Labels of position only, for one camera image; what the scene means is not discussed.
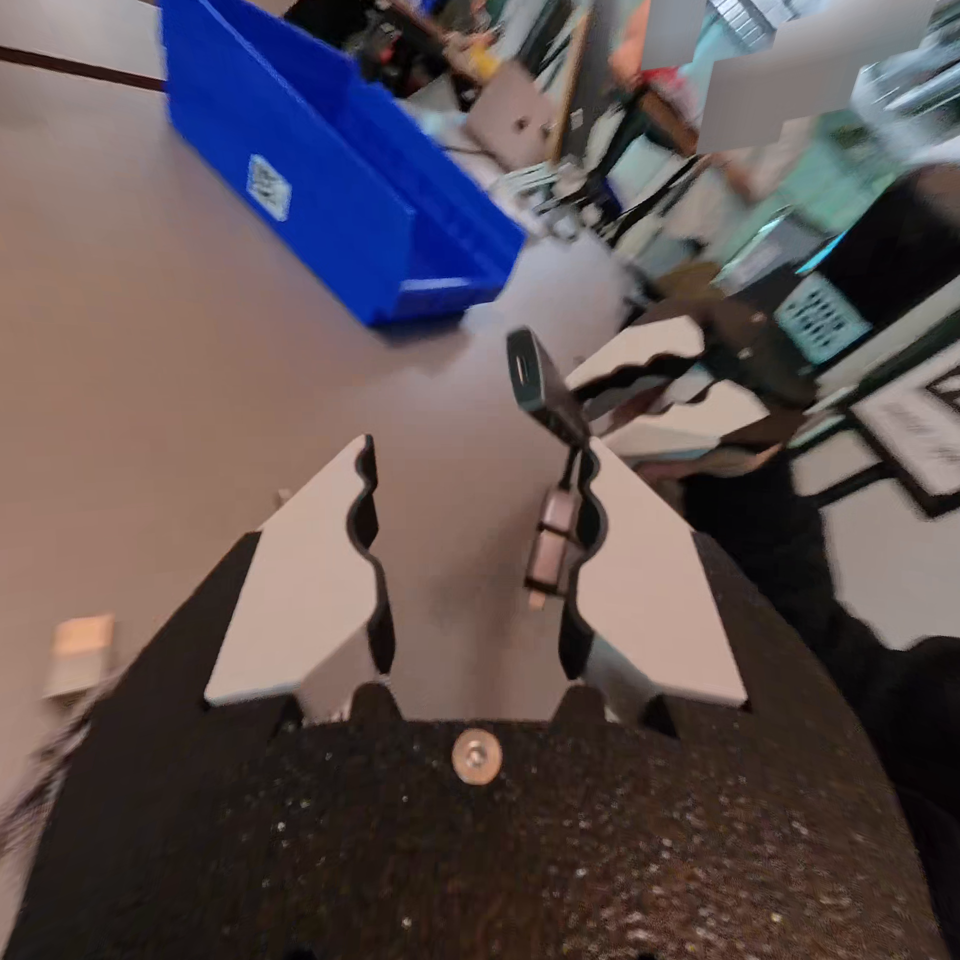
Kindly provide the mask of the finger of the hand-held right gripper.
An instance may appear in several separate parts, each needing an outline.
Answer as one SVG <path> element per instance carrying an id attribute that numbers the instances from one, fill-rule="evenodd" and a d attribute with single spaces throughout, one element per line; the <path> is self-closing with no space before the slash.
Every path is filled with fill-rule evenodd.
<path id="1" fill-rule="evenodd" d="M 642 378 L 676 378 L 705 349 L 705 334 L 690 316 L 628 326 L 571 371 L 565 386 L 585 401 Z"/>
<path id="2" fill-rule="evenodd" d="M 750 390 L 713 381 L 687 401 L 662 399 L 666 382 L 633 389 L 591 421 L 591 431 L 621 458 L 696 458 L 765 420 L 770 410 Z"/>

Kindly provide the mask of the blue plastic bin white tag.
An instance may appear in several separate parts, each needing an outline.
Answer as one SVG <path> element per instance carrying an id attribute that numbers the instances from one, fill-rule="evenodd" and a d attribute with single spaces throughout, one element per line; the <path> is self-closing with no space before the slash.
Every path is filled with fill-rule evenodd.
<path id="1" fill-rule="evenodd" d="M 350 58 L 250 2 L 159 30 L 172 126 L 361 324 L 498 298 L 524 229 Z"/>

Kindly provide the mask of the dark grey usb hub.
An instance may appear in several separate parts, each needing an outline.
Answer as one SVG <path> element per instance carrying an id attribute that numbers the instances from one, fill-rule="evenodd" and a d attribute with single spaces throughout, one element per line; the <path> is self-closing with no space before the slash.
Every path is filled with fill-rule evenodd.
<path id="1" fill-rule="evenodd" d="M 535 332 L 527 326 L 510 331 L 506 349 L 518 408 L 568 447 L 588 447 L 592 431 L 583 406 Z"/>

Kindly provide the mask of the silver laptop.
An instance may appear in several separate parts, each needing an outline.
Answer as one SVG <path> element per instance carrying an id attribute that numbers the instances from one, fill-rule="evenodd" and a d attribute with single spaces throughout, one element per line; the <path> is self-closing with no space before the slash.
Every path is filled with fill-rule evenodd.
<path id="1" fill-rule="evenodd" d="M 502 62 L 468 111 L 465 133 L 506 172 L 547 160 L 557 108 L 516 59 Z"/>

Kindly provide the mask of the person's right hand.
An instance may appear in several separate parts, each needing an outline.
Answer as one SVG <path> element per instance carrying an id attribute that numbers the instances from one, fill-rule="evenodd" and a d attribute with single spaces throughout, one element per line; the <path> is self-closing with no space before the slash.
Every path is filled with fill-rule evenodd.
<path id="1" fill-rule="evenodd" d="M 719 446 L 700 456 L 641 462 L 632 470 L 649 483 L 681 481 L 697 475 L 734 478 L 751 474 L 786 450 L 805 419 L 800 410 L 776 410 L 723 437 Z"/>

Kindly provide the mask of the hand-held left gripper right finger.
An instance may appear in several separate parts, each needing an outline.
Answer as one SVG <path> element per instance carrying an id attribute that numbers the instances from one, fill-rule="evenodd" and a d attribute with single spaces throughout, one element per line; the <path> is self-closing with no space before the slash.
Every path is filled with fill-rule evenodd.
<path id="1" fill-rule="evenodd" d="M 582 451 L 558 636 L 570 681 L 642 726 L 667 697 L 744 708 L 749 695 L 690 525 L 599 439 Z"/>

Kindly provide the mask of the small pale block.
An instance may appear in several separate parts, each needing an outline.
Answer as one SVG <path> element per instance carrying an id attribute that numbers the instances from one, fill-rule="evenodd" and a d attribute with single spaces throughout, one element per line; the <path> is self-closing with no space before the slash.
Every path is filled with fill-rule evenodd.
<path id="1" fill-rule="evenodd" d="M 111 613 L 62 621 L 54 628 L 43 699 L 87 694 L 108 677 L 113 660 L 115 617 Z"/>

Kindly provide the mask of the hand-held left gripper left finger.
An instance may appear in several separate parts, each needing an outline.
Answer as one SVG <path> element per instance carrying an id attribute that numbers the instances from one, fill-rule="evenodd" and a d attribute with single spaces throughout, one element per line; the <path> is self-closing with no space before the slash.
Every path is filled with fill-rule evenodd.
<path id="1" fill-rule="evenodd" d="M 258 530 L 204 690 L 210 707 L 290 695 L 308 722 L 346 718 L 397 650 L 378 536 L 378 463 L 354 438 Z"/>

